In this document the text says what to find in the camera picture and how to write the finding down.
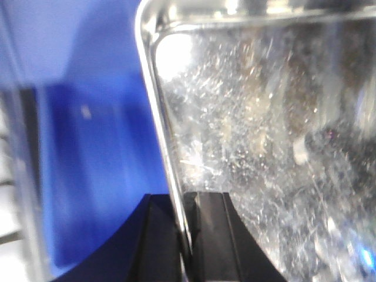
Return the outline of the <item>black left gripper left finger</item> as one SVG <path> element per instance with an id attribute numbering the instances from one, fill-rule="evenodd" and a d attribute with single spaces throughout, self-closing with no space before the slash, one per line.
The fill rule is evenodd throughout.
<path id="1" fill-rule="evenodd" d="M 167 194 L 146 194 L 119 229 L 57 281 L 181 281 L 180 243 Z"/>

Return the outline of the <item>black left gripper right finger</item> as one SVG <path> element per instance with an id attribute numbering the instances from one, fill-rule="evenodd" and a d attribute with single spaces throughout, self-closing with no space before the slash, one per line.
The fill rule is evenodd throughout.
<path id="1" fill-rule="evenodd" d="M 187 192 L 193 281 L 285 281 L 252 237 L 228 193 Z"/>

